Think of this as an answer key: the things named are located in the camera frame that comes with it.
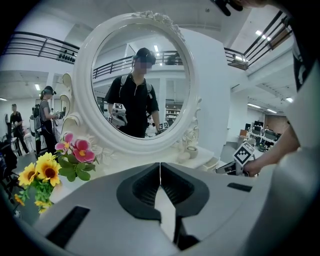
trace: ornate white mirror frame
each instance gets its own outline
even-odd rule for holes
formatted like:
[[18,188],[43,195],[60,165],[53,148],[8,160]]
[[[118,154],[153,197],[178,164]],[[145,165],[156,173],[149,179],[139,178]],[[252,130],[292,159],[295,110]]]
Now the ornate white mirror frame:
[[[92,89],[92,65],[97,50],[102,43],[116,34],[114,32],[131,24],[152,25],[157,31],[162,32],[178,50],[184,65],[186,80],[189,81],[189,93],[181,114],[175,121],[177,124],[155,139],[137,139],[115,129],[98,108]],[[95,141],[101,148],[108,148],[124,154],[149,155],[169,148],[184,134],[186,137],[186,131],[193,133],[194,129],[198,129],[195,114],[199,101],[194,58],[185,44],[178,26],[173,25],[168,16],[159,13],[153,14],[151,11],[123,14],[96,27],[80,48],[72,73],[69,114],[63,124],[62,134],[74,132],[74,125],[70,125],[71,123],[68,122],[71,119],[79,128],[84,128],[81,129],[86,133],[83,134],[84,136],[95,137]],[[192,140],[197,141],[198,136],[192,135]]]

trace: black cap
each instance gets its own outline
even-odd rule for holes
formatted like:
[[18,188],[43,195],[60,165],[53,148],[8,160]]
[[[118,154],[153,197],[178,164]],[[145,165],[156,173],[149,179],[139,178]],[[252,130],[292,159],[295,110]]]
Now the black cap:
[[149,50],[149,49],[147,49],[145,47],[139,49],[136,52],[134,57],[135,58],[140,57],[143,62],[150,62],[153,65],[156,63],[156,57],[155,57],[154,53],[151,50]]

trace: artificial flower bouquet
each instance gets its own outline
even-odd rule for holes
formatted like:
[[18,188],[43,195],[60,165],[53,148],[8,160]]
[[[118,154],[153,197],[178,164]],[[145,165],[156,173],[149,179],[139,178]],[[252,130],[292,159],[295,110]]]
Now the artificial flower bouquet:
[[68,181],[73,182],[76,177],[83,181],[90,180],[91,170],[96,170],[95,164],[98,160],[95,153],[90,150],[89,142],[84,139],[77,139],[74,143],[74,135],[67,133],[61,143],[55,145],[57,152],[61,155],[58,157],[58,162],[61,166],[59,174],[66,176]]
[[25,190],[20,191],[19,195],[15,194],[15,200],[25,206],[26,199],[29,198],[30,187],[35,188],[35,204],[39,207],[39,213],[43,213],[52,205],[49,197],[56,184],[60,183],[58,173],[61,168],[56,161],[56,155],[45,153],[36,161],[24,168],[19,175],[19,186],[25,186]]
[[60,183],[59,175],[66,176],[68,181],[73,182],[76,177],[83,181],[90,180],[91,170],[95,171],[93,162],[98,162],[95,154],[90,150],[89,143],[84,139],[77,139],[72,144],[73,134],[67,133],[61,143],[55,145],[60,156],[46,152],[34,163],[24,168],[19,175],[19,186],[25,186],[25,190],[15,194],[15,200],[21,205],[25,205],[29,198],[30,187],[34,187],[35,204],[39,207],[39,213],[43,213],[52,203],[50,195]]

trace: pink flower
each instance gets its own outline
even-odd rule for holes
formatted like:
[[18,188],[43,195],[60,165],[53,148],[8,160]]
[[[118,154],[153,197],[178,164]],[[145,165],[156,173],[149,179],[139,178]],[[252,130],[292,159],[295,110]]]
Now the pink flower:
[[62,154],[65,154],[70,148],[70,144],[73,138],[74,135],[72,133],[67,133],[63,138],[63,143],[57,143],[54,148],[56,150],[63,150]]
[[75,142],[73,154],[75,158],[83,163],[83,162],[93,162],[95,159],[95,153],[89,150],[89,142],[83,139],[78,139]]

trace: yellow sunflower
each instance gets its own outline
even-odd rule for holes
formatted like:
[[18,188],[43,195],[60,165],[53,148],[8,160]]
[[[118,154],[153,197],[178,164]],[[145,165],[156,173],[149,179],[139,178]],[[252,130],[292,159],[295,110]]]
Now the yellow sunflower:
[[51,206],[51,202],[35,201],[34,203],[36,206],[41,206],[41,207],[50,207]]
[[43,181],[49,181],[54,187],[60,183],[58,173],[61,168],[60,164],[55,161],[56,156],[51,153],[45,153],[36,161],[35,171],[38,172],[38,178]]
[[17,195],[17,194],[14,194],[14,199],[20,203],[22,206],[25,206],[25,203],[21,200],[21,198]]
[[26,168],[24,168],[24,171],[20,173],[18,180],[19,186],[22,186],[23,184],[26,186],[29,186],[31,182],[34,181],[34,178],[37,176],[37,171],[35,170],[35,164],[30,163]]
[[48,210],[48,208],[42,208],[42,209],[39,210],[39,213],[43,214],[46,210]]

